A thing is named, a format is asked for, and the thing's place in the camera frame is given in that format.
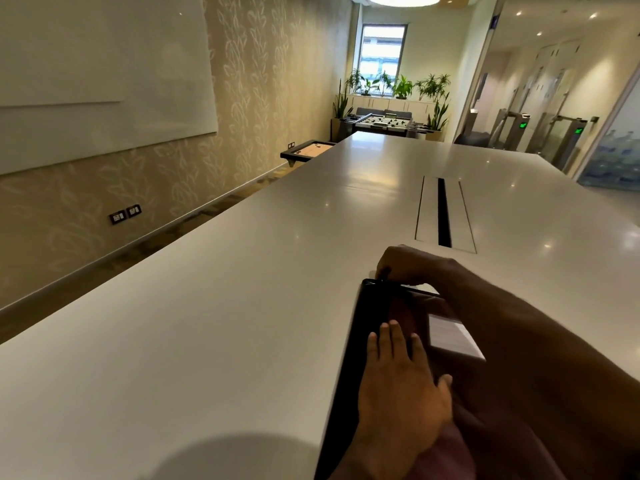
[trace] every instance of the wallpaper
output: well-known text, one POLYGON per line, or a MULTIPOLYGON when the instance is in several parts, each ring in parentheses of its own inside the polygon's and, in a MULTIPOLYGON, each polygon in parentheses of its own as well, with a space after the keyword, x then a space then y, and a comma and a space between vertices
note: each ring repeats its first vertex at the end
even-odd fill
POLYGON ((204 5, 219 132, 0 176, 0 308, 277 167, 289 142, 329 137, 352 3, 204 5))

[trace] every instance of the hand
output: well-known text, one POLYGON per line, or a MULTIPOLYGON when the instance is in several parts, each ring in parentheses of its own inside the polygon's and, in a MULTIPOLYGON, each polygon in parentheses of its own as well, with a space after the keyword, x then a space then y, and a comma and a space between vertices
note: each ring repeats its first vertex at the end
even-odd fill
POLYGON ((439 271, 457 266, 453 259, 447 259, 409 246, 391 246, 382 255, 376 270, 376 279, 391 280, 404 285, 421 285, 432 282, 439 271))
POLYGON ((441 377, 436 387, 416 334, 412 348, 409 359, 395 320, 380 327, 379 345, 373 332, 367 342, 367 366, 358 396, 360 421, 349 450, 364 459, 376 479, 403 478, 452 419, 451 376, 441 377))

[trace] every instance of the person's left hand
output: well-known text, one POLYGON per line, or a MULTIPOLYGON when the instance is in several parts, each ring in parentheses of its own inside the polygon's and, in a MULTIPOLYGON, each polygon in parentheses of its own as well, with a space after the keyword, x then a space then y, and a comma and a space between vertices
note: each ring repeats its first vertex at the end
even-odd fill
POLYGON ((451 376, 436 387, 420 338, 412 334, 413 358, 407 354, 395 320, 380 327, 380 342, 371 333, 367 365, 360 384, 360 421, 350 447, 366 457, 377 479, 400 479, 416 457, 436 442, 452 419, 451 376))

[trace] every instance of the glossy tabletop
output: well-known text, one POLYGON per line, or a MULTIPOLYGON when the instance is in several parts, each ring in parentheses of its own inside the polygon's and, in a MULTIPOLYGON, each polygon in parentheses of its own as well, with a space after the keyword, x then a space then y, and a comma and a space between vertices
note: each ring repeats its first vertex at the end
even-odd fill
POLYGON ((638 227, 535 155, 356 133, 1 345, 0 478, 311 478, 358 287, 399 243, 640 378, 638 227), (414 241, 423 177, 460 179, 477 254, 414 241))

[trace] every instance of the recessed light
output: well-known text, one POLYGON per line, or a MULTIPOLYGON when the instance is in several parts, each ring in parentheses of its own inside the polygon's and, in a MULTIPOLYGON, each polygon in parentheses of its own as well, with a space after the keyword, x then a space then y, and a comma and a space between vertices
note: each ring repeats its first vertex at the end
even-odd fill
POLYGON ((408 6, 435 5, 440 0, 369 0, 369 1, 372 1, 373 3, 377 3, 378 5, 408 7, 408 6))

